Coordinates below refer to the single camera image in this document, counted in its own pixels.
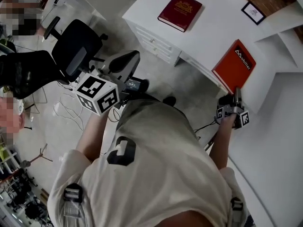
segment gray floor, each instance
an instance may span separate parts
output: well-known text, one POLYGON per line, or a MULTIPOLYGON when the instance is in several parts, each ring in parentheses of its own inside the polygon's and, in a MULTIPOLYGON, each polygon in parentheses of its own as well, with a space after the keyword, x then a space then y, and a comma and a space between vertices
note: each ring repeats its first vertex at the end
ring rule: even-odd
MULTIPOLYGON (((104 21, 92 17, 85 11, 75 11, 73 8, 64 5, 54 8, 46 17, 43 25, 47 26, 57 15, 62 18, 57 26, 59 30, 64 30, 72 20, 78 18, 88 24, 98 34, 108 34, 109 39, 104 42, 103 48, 98 53, 99 57, 106 58, 121 50, 138 50, 141 54, 141 61, 134 76, 148 79, 150 81, 148 93, 159 100, 168 95, 174 95, 177 98, 176 108, 187 116, 194 129, 213 121, 217 103, 215 97, 219 89, 194 67, 182 60, 179 61, 176 67, 172 67, 153 54, 145 51, 136 40, 128 25, 121 18, 104 21)), ((55 39, 42 42, 41 37, 32 36, 31 38, 15 41, 15 44, 26 48, 18 47, 19 52, 27 52, 29 49, 51 52, 55 42, 55 39)), ((71 116, 66 113, 65 109, 58 102, 61 101, 66 107, 79 113, 81 105, 76 98, 72 98, 75 95, 71 91, 59 87, 57 82, 46 85, 44 89, 47 103, 37 104, 40 114, 34 114, 36 109, 32 108, 32 113, 27 118, 26 126, 32 126, 33 130, 21 130, 14 137, 14 141, 22 160, 33 159, 38 155, 39 149, 46 143, 48 144, 45 156, 51 158, 53 162, 48 162, 41 158, 35 161, 28 170, 36 178, 39 186, 50 192, 64 152, 75 148, 81 136, 81 130, 77 124, 82 128, 81 121, 85 125, 90 112, 83 109, 81 115, 74 119, 77 122, 76 124, 73 120, 66 119, 71 118, 71 116)), ((34 93, 34 97, 35 102, 46 102, 43 90, 41 89, 34 93)), ((32 100, 32 97, 26 99, 28 103, 32 102, 32 100)), ((108 120, 102 152, 106 152, 108 149, 115 133, 115 127, 116 123, 108 120)), ((201 147, 211 139, 216 129, 217 126, 214 125, 198 133, 201 136, 201 147)))

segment book cover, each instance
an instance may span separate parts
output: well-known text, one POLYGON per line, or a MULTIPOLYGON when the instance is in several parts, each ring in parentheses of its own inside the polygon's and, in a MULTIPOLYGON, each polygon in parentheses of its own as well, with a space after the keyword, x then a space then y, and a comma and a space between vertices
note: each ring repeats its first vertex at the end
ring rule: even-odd
POLYGON ((201 7, 196 0, 171 0, 158 20, 185 32, 201 7))
POLYGON ((243 87, 255 66, 251 54, 240 40, 236 40, 212 72, 234 94, 236 87, 243 87))

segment shoe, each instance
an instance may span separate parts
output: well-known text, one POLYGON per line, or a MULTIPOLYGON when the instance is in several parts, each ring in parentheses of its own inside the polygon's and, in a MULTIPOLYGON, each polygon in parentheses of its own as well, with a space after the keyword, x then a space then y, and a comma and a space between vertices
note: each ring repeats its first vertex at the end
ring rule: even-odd
POLYGON ((165 99, 163 99, 163 103, 167 104, 169 106, 174 106, 176 104, 177 100, 174 96, 168 96, 165 99))

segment red book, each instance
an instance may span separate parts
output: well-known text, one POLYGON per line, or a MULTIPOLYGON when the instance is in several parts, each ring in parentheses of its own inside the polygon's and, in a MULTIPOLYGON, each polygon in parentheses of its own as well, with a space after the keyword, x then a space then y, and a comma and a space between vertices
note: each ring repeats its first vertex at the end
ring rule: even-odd
POLYGON ((240 40, 236 40, 212 72, 226 89, 234 94, 236 87, 242 88, 256 62, 240 40))
POLYGON ((158 20, 185 32, 201 7, 196 0, 170 0, 158 20))

